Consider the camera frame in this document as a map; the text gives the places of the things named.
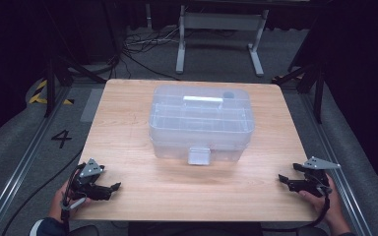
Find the box latch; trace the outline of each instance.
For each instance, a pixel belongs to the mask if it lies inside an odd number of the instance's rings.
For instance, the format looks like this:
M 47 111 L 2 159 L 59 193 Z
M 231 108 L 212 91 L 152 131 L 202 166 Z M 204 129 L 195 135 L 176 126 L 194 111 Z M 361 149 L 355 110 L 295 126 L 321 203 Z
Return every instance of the box latch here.
M 211 150 L 207 147 L 190 147 L 188 163 L 193 165 L 209 165 Z

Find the caution tape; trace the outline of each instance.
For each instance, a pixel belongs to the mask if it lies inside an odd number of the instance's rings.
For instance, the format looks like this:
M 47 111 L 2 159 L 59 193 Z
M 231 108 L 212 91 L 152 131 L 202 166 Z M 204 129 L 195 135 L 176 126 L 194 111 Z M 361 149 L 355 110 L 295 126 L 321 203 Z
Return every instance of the caution tape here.
M 42 90 L 45 88 L 46 85 L 47 85 L 47 80 L 42 79 L 41 83 L 39 83 L 38 87 L 36 88 L 35 92 L 30 98 L 30 103 L 43 103 L 43 104 L 47 103 L 46 98 L 39 97 L 41 95 Z M 65 105 L 73 105 L 74 103 L 75 103 L 75 99 L 65 99 L 63 101 L 63 104 Z

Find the wooden table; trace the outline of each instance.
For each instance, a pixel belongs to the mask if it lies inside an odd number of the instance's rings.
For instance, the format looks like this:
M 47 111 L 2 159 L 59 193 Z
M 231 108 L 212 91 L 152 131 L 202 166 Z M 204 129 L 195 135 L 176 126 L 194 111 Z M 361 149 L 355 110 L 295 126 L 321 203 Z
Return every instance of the wooden table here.
M 238 162 L 188 165 L 156 158 L 149 138 L 155 87 L 179 84 L 245 89 L 256 128 Z M 77 219 L 177 221 L 311 221 L 311 206 L 279 182 L 303 175 L 306 156 L 283 94 L 275 85 L 110 80 L 80 162 L 105 165 L 101 186 L 122 182 L 110 201 L 93 201 Z

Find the clear toolbox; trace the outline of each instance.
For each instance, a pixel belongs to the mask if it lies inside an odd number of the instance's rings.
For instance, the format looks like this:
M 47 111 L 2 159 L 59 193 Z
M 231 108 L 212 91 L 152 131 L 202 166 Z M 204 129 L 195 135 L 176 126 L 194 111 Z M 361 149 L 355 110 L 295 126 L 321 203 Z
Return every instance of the clear toolbox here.
M 238 161 L 254 131 L 250 97 L 237 88 L 159 86 L 149 123 L 157 157 L 197 165 Z

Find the hand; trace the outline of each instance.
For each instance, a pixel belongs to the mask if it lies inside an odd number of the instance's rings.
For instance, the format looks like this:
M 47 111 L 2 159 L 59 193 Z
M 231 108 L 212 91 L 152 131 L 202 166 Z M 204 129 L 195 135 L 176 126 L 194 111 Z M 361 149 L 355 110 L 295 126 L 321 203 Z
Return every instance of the hand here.
M 330 227 L 331 235 L 337 236 L 342 233 L 351 232 L 343 216 L 341 200 L 339 193 L 337 192 L 337 187 L 334 184 L 333 179 L 329 175 L 327 175 L 327 178 L 330 187 L 333 189 L 333 192 L 329 195 L 330 208 L 325 214 L 324 219 Z M 306 191 L 299 191 L 299 195 L 302 196 L 305 201 L 313 205 L 318 214 L 321 213 L 324 207 L 325 197 L 318 198 Z
M 50 212 L 48 213 L 49 217 L 56 219 L 60 223 L 63 223 L 63 220 L 61 219 L 60 202 L 63 200 L 63 195 L 66 192 L 67 184 L 68 184 L 68 181 L 66 181 L 63 184 L 63 186 L 59 190 L 57 190 L 57 192 L 54 194 L 53 200 L 51 201 Z M 92 201 L 91 199 L 86 198 L 85 202 L 82 203 L 80 206 L 78 206 L 78 208 L 70 210 L 70 216 L 73 217 L 75 215 L 76 211 L 78 211 L 79 207 L 86 207 L 91 203 L 91 201 Z

